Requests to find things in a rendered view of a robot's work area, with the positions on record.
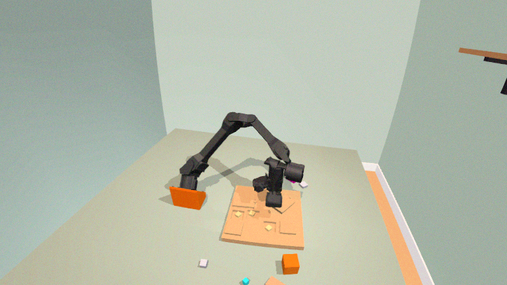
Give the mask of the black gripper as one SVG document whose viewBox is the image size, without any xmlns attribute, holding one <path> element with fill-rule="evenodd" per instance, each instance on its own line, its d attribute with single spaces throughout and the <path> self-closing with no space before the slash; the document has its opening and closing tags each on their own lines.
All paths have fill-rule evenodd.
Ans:
<svg viewBox="0 0 507 285">
<path fill-rule="evenodd" d="M 280 178 L 280 179 L 273 179 L 271 178 L 270 176 L 268 176 L 268 182 L 269 182 L 269 186 L 268 187 L 268 192 L 267 192 L 267 195 L 266 195 L 266 198 L 265 198 L 265 206 L 266 207 L 278 207 L 278 208 L 281 208 L 282 207 L 282 201 L 283 201 L 283 198 L 282 198 L 282 184 L 283 184 L 283 177 Z"/>
</svg>

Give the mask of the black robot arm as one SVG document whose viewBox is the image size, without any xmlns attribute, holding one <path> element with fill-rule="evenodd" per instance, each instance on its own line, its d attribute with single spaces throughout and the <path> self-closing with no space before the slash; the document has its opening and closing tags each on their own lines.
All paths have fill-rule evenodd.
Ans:
<svg viewBox="0 0 507 285">
<path fill-rule="evenodd" d="M 184 166 L 180 168 L 180 174 L 182 174 L 182 176 L 179 188 L 196 190 L 197 178 L 209 167 L 207 162 L 212 154 L 217 151 L 218 147 L 230 134 L 235 133 L 241 127 L 250 126 L 253 126 L 266 140 L 273 154 L 279 159 L 276 160 L 269 157 L 264 162 L 265 165 L 269 165 L 269 176 L 273 179 L 280 179 L 283 177 L 284 172 L 286 179 L 301 183 L 304 175 L 304 165 L 291 162 L 289 158 L 290 152 L 285 143 L 274 137 L 255 115 L 229 112 L 224 118 L 221 128 L 214 137 L 199 153 L 193 155 Z M 281 160 L 284 160 L 285 163 Z M 264 191 L 265 188 L 268 189 L 268 187 L 270 187 L 268 179 L 267 173 L 265 173 L 265 176 L 253 179 L 254 191 L 260 193 Z"/>
</svg>

